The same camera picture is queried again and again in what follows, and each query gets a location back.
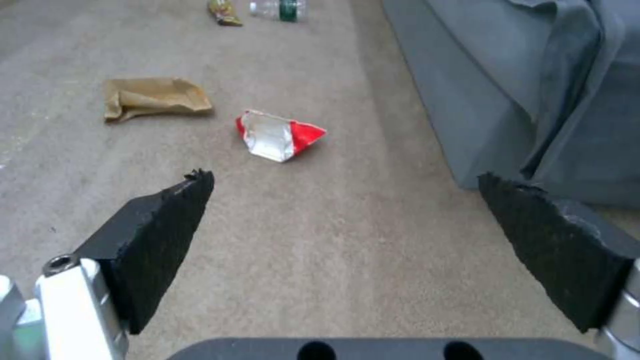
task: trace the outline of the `brown paper bag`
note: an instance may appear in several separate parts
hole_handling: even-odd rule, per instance
[[[106,122],[156,113],[212,110],[204,90],[179,78],[110,79],[104,82]]]

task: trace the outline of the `green bottle label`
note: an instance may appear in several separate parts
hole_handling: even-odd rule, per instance
[[[298,20],[298,0],[280,0],[280,20],[289,22]]]

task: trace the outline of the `snack wrapper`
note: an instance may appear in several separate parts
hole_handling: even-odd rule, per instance
[[[218,25],[242,26],[242,22],[236,15],[236,9],[230,0],[210,0],[209,11],[216,18]]]
[[[249,152],[283,163],[318,141],[326,130],[312,124],[247,110],[236,126]]]

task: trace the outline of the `hole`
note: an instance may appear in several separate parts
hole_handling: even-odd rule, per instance
[[[482,355],[471,346],[463,341],[452,341],[444,347],[445,360],[483,360]]]
[[[51,261],[51,268],[63,268],[71,263],[71,258],[68,256],[60,256],[59,258]]]
[[[321,341],[312,341],[300,348],[298,360],[335,360],[335,352]]]

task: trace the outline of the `gray couch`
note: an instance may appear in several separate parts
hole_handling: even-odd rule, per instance
[[[640,207],[636,0],[383,0],[451,172]]]

